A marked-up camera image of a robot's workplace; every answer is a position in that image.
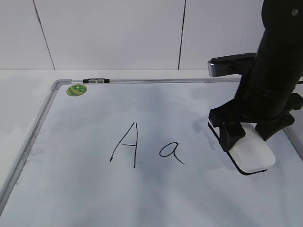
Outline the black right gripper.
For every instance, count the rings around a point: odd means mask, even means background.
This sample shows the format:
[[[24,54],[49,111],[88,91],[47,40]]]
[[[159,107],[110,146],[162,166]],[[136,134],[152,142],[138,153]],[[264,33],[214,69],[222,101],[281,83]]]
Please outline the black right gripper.
[[[209,113],[212,125],[219,126],[224,152],[245,137],[240,122],[257,123],[255,130],[264,141],[295,122],[289,111],[303,105],[303,99],[292,94],[302,72],[301,65],[284,68],[256,54],[252,68],[241,75],[234,98]]]

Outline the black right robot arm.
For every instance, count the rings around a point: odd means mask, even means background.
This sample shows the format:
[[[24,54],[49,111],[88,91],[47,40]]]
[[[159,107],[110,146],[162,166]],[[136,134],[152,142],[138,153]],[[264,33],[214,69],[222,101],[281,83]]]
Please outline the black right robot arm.
[[[243,123],[255,123],[268,140],[294,123],[292,110],[303,106],[294,92],[303,74],[303,3],[300,0],[266,0],[262,5],[265,28],[256,53],[212,58],[211,77],[239,74],[241,80],[232,100],[209,113],[219,128],[218,141],[228,152],[245,136]]]

